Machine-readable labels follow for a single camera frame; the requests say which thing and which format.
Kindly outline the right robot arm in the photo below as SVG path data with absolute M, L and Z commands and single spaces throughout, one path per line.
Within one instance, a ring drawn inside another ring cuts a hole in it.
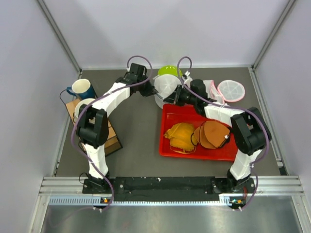
M 270 149 L 271 133 L 259 109 L 222 105 L 208 97 L 205 85 L 199 79 L 192 80 L 190 85 L 177 85 L 163 100 L 177 106 L 192 105 L 201 116 L 230 127 L 238 150 L 227 172 L 226 184 L 230 191 L 240 191 L 249 180 L 253 166 L 263 160 Z

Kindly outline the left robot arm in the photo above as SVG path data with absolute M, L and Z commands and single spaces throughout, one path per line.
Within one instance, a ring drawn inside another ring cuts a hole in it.
M 108 166 L 105 161 L 105 143 L 109 135 L 108 117 L 126 99 L 139 92 L 148 97 L 157 93 L 147 76 L 147 68 L 132 63 L 124 76 L 91 105 L 82 105 L 76 122 L 76 134 L 84 145 L 89 161 L 88 180 L 99 192 L 110 188 Z

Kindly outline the yellow lace bra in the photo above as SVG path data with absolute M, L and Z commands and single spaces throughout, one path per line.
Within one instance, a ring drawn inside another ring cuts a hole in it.
M 190 154 L 196 151 L 198 144 L 194 137 L 195 128 L 190 123 L 177 123 L 168 129 L 164 136 L 170 141 L 170 149 L 180 154 Z

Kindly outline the pink-trimmed mesh laundry bag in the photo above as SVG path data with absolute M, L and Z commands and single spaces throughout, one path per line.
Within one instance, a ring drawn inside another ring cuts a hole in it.
M 214 80 L 203 80 L 208 96 L 217 102 L 224 104 L 226 102 L 238 102 L 245 96 L 244 86 L 234 80 L 221 81 L 218 86 Z

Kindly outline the red plastic tray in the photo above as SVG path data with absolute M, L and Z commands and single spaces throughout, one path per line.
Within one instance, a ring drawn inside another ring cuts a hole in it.
M 230 134 L 230 141 L 222 148 L 206 149 L 201 145 L 198 145 L 196 147 L 196 151 L 190 154 L 177 153 L 178 148 L 171 148 L 169 139 L 165 138 L 164 136 L 164 133 L 177 123 L 190 123 L 195 128 L 197 128 L 205 121 L 208 121 L 208 119 L 199 115 L 192 105 L 163 105 L 159 154 L 161 156 L 173 158 L 233 162 L 235 160 L 238 148 L 235 143 L 234 134 L 232 133 Z

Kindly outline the green plastic plate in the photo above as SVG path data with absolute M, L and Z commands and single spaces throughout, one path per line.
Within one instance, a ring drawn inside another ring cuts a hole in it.
M 176 77 L 178 76 L 182 76 L 182 71 L 180 69 L 178 69 L 176 66 L 172 66 L 172 65 L 167 65 L 167 66 L 163 66 L 158 70 L 158 75 L 165 75 L 165 74 L 170 74 L 170 75 L 174 75 Z

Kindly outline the blue mug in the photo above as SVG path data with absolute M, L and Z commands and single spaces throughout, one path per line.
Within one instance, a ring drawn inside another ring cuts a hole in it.
M 71 86 L 66 88 L 66 92 L 79 100 L 97 98 L 95 90 L 88 79 L 76 80 Z

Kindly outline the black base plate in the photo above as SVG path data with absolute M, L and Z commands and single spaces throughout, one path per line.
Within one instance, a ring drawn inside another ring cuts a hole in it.
M 216 177 L 115 177 L 96 179 L 88 177 L 83 183 L 84 194 L 108 194 L 113 188 L 115 194 L 125 194 L 147 191 L 196 191 L 207 193 L 242 193 L 253 192 L 254 179 L 248 178 L 235 182 L 232 178 Z

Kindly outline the aluminium frame rail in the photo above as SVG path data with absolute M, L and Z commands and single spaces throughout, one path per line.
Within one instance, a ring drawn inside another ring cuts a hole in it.
M 39 190 L 40 196 L 47 196 L 50 205 L 83 205 L 103 207 L 108 204 L 119 206 L 231 206 L 242 204 L 252 195 L 256 196 L 302 196 L 301 182 L 297 176 L 252 177 L 253 192 L 207 193 L 196 191 L 147 191 L 125 194 L 84 194 L 84 179 L 75 177 L 44 178 Z

